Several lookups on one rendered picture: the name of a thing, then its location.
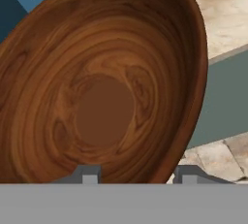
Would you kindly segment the brown wooden bowl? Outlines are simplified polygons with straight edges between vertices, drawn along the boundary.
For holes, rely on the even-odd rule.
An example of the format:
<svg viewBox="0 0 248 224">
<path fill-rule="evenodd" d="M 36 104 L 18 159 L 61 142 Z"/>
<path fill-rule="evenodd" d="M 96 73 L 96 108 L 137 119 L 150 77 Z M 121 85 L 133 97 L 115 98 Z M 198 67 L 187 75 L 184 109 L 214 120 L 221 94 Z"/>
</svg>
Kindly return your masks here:
<svg viewBox="0 0 248 224">
<path fill-rule="evenodd" d="M 196 0 L 44 0 L 0 43 L 0 183 L 167 181 L 207 68 Z"/>
</svg>

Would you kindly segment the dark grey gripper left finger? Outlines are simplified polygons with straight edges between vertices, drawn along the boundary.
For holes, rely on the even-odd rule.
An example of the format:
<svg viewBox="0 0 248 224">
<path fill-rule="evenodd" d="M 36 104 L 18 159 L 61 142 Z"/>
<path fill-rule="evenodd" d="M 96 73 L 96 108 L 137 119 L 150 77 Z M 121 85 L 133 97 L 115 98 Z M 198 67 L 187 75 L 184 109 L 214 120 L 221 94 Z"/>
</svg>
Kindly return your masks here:
<svg viewBox="0 0 248 224">
<path fill-rule="evenodd" d="M 100 165 L 78 165 L 68 176 L 61 177 L 55 183 L 99 184 L 101 182 Z"/>
</svg>

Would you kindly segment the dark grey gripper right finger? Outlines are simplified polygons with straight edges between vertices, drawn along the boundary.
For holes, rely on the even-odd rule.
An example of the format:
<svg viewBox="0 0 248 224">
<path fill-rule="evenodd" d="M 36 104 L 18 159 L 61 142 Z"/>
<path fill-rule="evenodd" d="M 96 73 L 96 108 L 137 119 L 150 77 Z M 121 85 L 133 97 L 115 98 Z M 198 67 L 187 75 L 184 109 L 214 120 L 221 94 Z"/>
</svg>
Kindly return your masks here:
<svg viewBox="0 0 248 224">
<path fill-rule="evenodd" d="M 230 181 L 207 174 L 197 165 L 178 165 L 172 182 L 177 184 L 231 184 Z"/>
</svg>

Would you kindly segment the grey-green counter cabinet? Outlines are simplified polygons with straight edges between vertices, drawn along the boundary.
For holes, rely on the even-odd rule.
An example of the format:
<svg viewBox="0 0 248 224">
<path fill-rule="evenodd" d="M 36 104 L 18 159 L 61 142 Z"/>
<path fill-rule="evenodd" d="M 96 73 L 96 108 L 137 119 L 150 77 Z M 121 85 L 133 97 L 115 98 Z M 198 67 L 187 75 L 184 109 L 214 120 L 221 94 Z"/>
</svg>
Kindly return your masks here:
<svg viewBox="0 0 248 224">
<path fill-rule="evenodd" d="M 188 147 L 248 132 L 248 49 L 211 64 L 201 115 Z"/>
</svg>

